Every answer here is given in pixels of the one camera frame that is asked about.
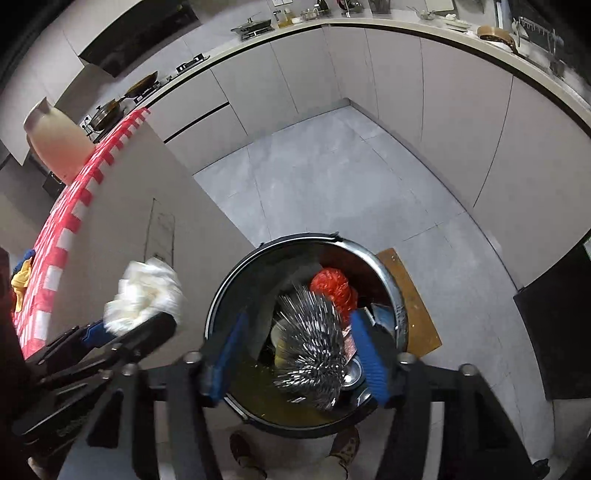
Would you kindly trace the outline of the white paper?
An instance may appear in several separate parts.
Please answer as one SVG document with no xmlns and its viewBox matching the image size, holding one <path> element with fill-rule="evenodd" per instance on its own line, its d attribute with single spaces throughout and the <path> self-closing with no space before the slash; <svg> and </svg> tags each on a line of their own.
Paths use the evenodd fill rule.
<svg viewBox="0 0 591 480">
<path fill-rule="evenodd" d="M 159 313 L 179 324 L 184 296 L 176 272 L 162 260 L 131 261 L 107 302 L 103 324 L 107 332 L 122 336 Z"/>
</svg>

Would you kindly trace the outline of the yellow cloth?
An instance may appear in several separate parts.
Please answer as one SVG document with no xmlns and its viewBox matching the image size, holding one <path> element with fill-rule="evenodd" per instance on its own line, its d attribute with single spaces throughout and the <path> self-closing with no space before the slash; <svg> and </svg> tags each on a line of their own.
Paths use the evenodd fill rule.
<svg viewBox="0 0 591 480">
<path fill-rule="evenodd" d="M 14 292 L 14 312 L 19 313 L 22 310 L 24 297 L 30 282 L 32 272 L 33 258 L 28 258 L 21 263 L 20 267 L 16 268 L 11 279 L 11 286 Z"/>
</svg>

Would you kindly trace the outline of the steel wool scrubber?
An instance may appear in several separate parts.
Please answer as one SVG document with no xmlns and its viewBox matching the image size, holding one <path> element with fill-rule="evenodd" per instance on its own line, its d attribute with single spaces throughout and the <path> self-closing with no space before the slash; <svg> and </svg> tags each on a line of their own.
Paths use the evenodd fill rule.
<svg viewBox="0 0 591 480">
<path fill-rule="evenodd" d="M 335 305 L 297 286 L 277 298 L 277 326 L 273 384 L 290 402 L 334 408 L 346 376 L 345 339 Z"/>
</svg>

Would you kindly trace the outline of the blue cloth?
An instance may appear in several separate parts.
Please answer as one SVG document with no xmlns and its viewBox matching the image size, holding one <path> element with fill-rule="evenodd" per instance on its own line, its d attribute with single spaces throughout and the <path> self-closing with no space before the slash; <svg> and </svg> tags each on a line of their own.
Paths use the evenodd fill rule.
<svg viewBox="0 0 591 480">
<path fill-rule="evenodd" d="M 13 267 L 12 270 L 12 275 L 16 275 L 17 273 L 19 273 L 23 267 L 23 264 L 29 260 L 29 259 L 33 259 L 36 255 L 36 252 L 34 249 L 29 249 L 27 250 L 23 257 L 18 261 L 18 263 Z"/>
</svg>

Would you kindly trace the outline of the black trash bucket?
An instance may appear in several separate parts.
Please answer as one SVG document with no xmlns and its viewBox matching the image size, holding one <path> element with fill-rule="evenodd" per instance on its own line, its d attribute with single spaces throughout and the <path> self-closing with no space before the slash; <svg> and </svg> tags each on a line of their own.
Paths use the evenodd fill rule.
<svg viewBox="0 0 591 480">
<path fill-rule="evenodd" d="M 365 379 L 349 381 L 358 358 L 344 314 L 311 290 L 338 270 L 370 315 L 386 313 L 397 349 L 408 346 L 402 291 L 386 265 L 337 234 L 308 233 L 263 244 L 235 265 L 207 312 L 205 339 L 244 316 L 238 362 L 224 402 L 246 424 L 287 438 L 320 438 L 356 425 L 377 403 Z"/>
</svg>

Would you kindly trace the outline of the person shoe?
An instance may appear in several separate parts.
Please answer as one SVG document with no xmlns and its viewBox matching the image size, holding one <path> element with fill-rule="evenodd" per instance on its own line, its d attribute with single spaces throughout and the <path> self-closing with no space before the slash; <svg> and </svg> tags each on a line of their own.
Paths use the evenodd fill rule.
<svg viewBox="0 0 591 480">
<path fill-rule="evenodd" d="M 353 459 L 356 458 L 360 446 L 361 438 L 359 430 L 356 427 L 349 427 L 335 435 L 332 448 L 329 451 L 329 457 L 337 459 L 339 466 L 346 470 L 353 463 Z"/>
<path fill-rule="evenodd" d="M 249 439 L 240 431 L 229 436 L 229 448 L 235 462 L 238 463 L 237 479 L 264 480 L 267 478 L 263 462 L 259 460 L 249 443 Z"/>
</svg>

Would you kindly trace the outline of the wooden stool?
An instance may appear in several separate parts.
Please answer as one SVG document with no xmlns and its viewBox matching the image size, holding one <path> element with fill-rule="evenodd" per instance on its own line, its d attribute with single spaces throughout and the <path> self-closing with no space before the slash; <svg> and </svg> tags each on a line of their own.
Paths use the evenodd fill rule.
<svg viewBox="0 0 591 480">
<path fill-rule="evenodd" d="M 425 357 L 442 346 L 433 320 L 396 250 L 381 251 L 378 258 L 393 275 L 404 299 L 409 324 L 407 350 L 419 358 Z"/>
</svg>

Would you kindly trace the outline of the red white checkered tablecloth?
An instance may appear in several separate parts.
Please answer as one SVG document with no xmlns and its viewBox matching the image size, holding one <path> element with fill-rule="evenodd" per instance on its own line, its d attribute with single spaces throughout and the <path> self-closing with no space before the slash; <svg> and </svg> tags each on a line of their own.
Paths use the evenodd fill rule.
<svg viewBox="0 0 591 480">
<path fill-rule="evenodd" d="M 54 203 L 32 249 L 30 282 L 22 310 L 12 320 L 25 358 L 47 342 L 54 297 L 83 218 L 104 176 L 134 133 L 145 123 L 149 110 L 141 107 L 128 114 L 95 148 L 73 183 Z"/>
</svg>

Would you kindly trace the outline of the pink thermos jug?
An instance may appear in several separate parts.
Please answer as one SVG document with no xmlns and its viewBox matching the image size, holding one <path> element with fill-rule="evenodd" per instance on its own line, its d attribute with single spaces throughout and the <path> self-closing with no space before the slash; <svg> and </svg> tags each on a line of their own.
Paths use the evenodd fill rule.
<svg viewBox="0 0 591 480">
<path fill-rule="evenodd" d="M 95 151 L 84 131 L 46 97 L 29 112 L 23 128 L 37 158 L 66 185 L 72 184 Z"/>
</svg>

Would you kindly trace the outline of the black cooking pot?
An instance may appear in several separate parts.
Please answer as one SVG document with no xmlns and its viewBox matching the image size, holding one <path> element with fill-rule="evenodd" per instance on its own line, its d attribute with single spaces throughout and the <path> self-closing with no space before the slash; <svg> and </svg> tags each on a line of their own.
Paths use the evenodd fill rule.
<svg viewBox="0 0 591 480">
<path fill-rule="evenodd" d="M 112 129 L 122 118 L 122 98 L 113 99 L 98 108 L 90 120 L 90 127 L 94 132 Z"/>
</svg>

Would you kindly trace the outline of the frying pan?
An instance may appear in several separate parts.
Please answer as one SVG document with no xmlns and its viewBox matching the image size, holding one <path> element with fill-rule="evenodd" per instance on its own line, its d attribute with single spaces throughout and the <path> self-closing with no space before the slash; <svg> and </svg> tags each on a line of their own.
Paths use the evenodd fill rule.
<svg viewBox="0 0 591 480">
<path fill-rule="evenodd" d="M 149 90 L 157 80 L 158 72 L 154 71 L 151 74 L 145 76 L 140 81 L 132 85 L 123 95 L 124 98 L 133 99 L 142 95 L 145 91 Z"/>
</svg>

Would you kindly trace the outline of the black range hood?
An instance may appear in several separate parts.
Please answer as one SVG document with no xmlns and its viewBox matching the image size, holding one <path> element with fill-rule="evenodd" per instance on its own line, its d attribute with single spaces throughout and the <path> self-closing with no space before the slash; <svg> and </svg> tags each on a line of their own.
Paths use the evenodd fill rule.
<svg viewBox="0 0 591 480">
<path fill-rule="evenodd" d="M 200 24 L 188 1 L 140 1 L 92 40 L 79 58 L 116 78 Z"/>
</svg>

